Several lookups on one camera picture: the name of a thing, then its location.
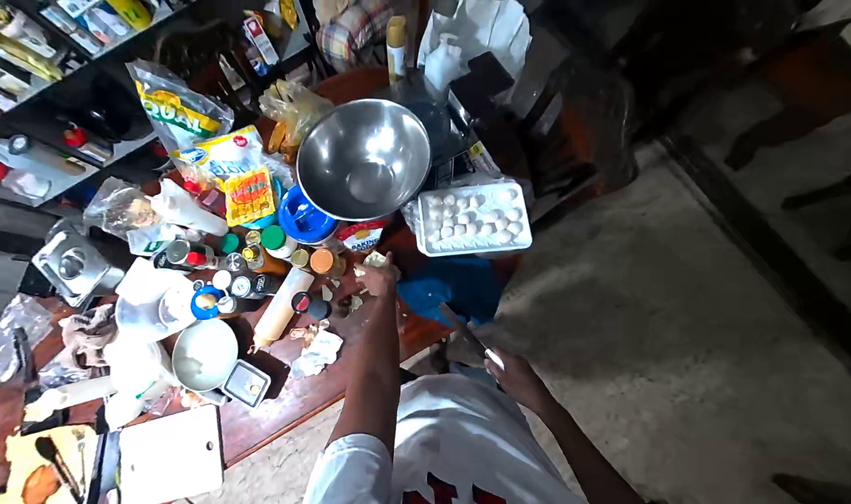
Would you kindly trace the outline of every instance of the plaid fabric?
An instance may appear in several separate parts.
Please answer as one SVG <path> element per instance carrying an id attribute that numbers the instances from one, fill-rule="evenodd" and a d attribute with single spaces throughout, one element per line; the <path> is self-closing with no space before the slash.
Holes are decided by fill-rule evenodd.
<path id="1" fill-rule="evenodd" d="M 390 0 L 357 0 L 339 17 L 317 32 L 323 55 L 338 72 L 365 63 L 360 51 L 370 41 L 385 37 L 388 20 L 394 15 Z"/>

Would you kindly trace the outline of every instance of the small bowl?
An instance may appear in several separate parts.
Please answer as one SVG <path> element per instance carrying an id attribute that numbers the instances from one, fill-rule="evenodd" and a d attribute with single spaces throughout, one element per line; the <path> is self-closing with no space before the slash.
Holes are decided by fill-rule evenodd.
<path id="1" fill-rule="evenodd" d="M 298 150 L 298 184 L 322 212 L 369 221 L 416 195 L 431 161 L 428 133 L 409 109 L 359 99 L 326 114 Z"/>

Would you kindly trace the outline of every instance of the white t-shirt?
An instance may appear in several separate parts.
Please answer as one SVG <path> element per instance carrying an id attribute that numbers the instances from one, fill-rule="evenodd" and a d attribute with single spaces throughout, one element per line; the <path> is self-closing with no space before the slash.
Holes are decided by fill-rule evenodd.
<path id="1" fill-rule="evenodd" d="M 583 504 L 531 434 L 515 401 L 462 375 L 400 390 L 394 464 L 368 434 L 335 440 L 317 459 L 306 504 Z"/>

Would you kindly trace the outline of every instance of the egg tray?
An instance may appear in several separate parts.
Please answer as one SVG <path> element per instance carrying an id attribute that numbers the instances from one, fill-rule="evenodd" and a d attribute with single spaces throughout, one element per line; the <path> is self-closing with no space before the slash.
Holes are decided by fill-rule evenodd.
<path id="1" fill-rule="evenodd" d="M 454 235 L 449 238 L 440 238 L 438 241 L 430 241 L 429 235 L 434 232 L 435 224 L 438 225 L 439 232 L 442 227 L 442 219 L 437 222 L 432 217 L 430 208 L 433 205 L 430 201 L 433 198 L 440 198 L 441 209 L 449 207 L 443 203 L 444 197 L 453 195 L 456 200 L 465 198 L 467 204 L 465 208 L 460 209 L 454 203 L 454 224 L 457 223 L 461 213 L 467 213 L 472 222 L 476 223 L 478 230 L 475 235 L 464 234 L 462 236 Z M 469 200 L 475 196 L 480 204 L 477 207 L 471 206 Z M 525 198 L 522 196 L 522 188 L 515 182 L 503 182 L 500 184 L 490 184 L 486 186 L 465 186 L 463 188 L 438 189 L 434 191 L 426 191 L 419 194 L 417 201 L 419 206 L 419 225 L 417 227 L 417 247 L 423 254 L 435 258 L 441 256 L 456 256 L 459 254 L 477 254 L 485 252 L 501 252 L 504 250 L 520 250 L 531 246 L 531 227 L 529 225 L 529 215 L 525 208 Z M 498 231 L 483 236 L 478 234 L 480 228 L 484 224 L 493 224 L 493 219 L 489 216 L 489 212 L 500 210 L 504 213 L 510 209 L 517 209 L 521 213 L 521 218 L 517 221 L 521 224 L 522 230 L 512 237 L 508 243 L 502 243 L 501 235 Z"/>

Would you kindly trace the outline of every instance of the white cutting board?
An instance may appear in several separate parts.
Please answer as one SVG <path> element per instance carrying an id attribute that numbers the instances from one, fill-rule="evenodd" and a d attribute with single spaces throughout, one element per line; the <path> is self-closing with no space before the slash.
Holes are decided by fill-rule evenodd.
<path id="1" fill-rule="evenodd" d="M 217 406 L 202 406 L 121 432 L 124 504 L 160 504 L 221 485 Z"/>

